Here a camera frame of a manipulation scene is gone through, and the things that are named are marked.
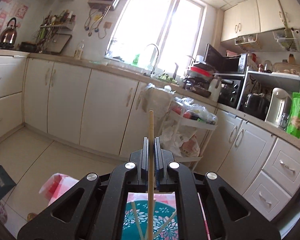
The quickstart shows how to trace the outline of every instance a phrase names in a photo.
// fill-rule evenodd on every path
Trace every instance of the window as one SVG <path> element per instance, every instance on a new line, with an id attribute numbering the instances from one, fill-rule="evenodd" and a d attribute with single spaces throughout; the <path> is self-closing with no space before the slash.
<path id="1" fill-rule="evenodd" d="M 152 70 L 157 56 L 157 68 L 182 75 L 190 64 L 187 55 L 194 53 L 203 7 L 188 0 L 131 0 L 109 42 L 107 57 Z"/>

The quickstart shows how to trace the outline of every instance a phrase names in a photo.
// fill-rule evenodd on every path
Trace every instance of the baseboard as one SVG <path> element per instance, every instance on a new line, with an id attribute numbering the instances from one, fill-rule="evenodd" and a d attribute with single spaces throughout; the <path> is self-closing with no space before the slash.
<path id="1" fill-rule="evenodd" d="M 120 162 L 127 162 L 129 161 L 129 158 L 125 158 L 125 157 L 120 157 L 120 156 L 116 156 L 116 155 L 112 155 L 112 154 L 109 154 L 109 153 L 104 153 L 104 152 L 99 152 L 99 151 L 96 151 L 96 150 L 93 150 L 93 149 L 90 149 L 90 148 L 87 148 L 87 147 L 84 147 L 84 146 L 80 146 L 80 145 L 77 145 L 75 143 L 71 143 L 71 142 L 68 142 L 68 141 L 65 141 L 63 139 L 60 139 L 54 135 L 51 135 L 51 134 L 48 134 L 48 133 L 45 133 L 45 132 L 42 132 L 41 130 L 38 130 L 37 128 L 34 128 L 33 126 L 25 123 L 25 127 L 27 127 L 29 130 L 32 130 L 40 135 L 43 135 L 45 137 L 48 137 L 54 141 L 57 141 L 61 144 L 64 144 L 66 146 L 70 146 L 72 148 L 75 148 L 77 150 L 81 150 L 81 151 L 85 151 L 89 154 L 94 154 L 94 155 L 98 155 L 98 156 L 101 156 L 101 157 L 104 157 L 104 158 L 107 158 L 107 159 L 112 159 L 112 160 L 116 160 L 116 161 L 120 161 Z"/>
<path id="2" fill-rule="evenodd" d="M 2 135 L 0 137 L 0 143 L 3 142 L 5 139 L 7 139 L 10 135 L 14 134 L 16 131 L 18 131 L 21 128 L 23 128 L 24 126 L 25 126 L 24 124 L 20 124 L 17 127 L 15 127 L 12 130 L 10 130 L 9 132 L 7 132 L 6 134 Z"/>

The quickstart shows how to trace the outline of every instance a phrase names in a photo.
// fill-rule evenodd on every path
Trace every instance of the teal plate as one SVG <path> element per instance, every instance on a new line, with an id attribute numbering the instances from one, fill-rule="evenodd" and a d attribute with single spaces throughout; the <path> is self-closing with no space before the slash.
<path id="1" fill-rule="evenodd" d="M 148 222 L 148 201 L 137 200 L 136 204 L 139 224 L 143 233 L 146 234 L 147 222 Z M 161 203 L 156 202 L 154 207 L 153 229 L 154 234 L 156 231 L 171 217 L 176 209 Z M 127 203 L 126 211 L 124 214 L 124 222 L 122 227 L 121 240 L 139 240 L 140 235 L 136 225 L 136 220 L 133 214 L 131 202 Z M 155 238 L 156 240 L 178 240 L 178 222 L 177 216 L 175 216 L 170 223 L 162 230 L 162 232 Z"/>

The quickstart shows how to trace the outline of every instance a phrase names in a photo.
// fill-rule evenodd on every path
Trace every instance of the kettle handle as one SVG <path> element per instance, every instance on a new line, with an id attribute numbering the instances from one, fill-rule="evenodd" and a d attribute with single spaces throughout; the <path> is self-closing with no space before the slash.
<path id="1" fill-rule="evenodd" d="M 7 27 L 9 27 L 10 22 L 12 22 L 13 20 L 14 20 L 14 28 L 17 27 L 17 19 L 16 19 L 15 17 L 13 17 L 13 18 L 8 22 Z"/>

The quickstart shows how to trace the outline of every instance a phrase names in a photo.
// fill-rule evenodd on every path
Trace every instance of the copper kettle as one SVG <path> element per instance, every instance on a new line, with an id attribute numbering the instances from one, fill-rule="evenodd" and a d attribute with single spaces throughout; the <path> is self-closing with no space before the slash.
<path id="1" fill-rule="evenodd" d="M 0 49 L 13 49 L 14 43 L 17 38 L 17 19 L 12 18 L 8 24 L 7 28 L 1 33 L 0 36 Z"/>

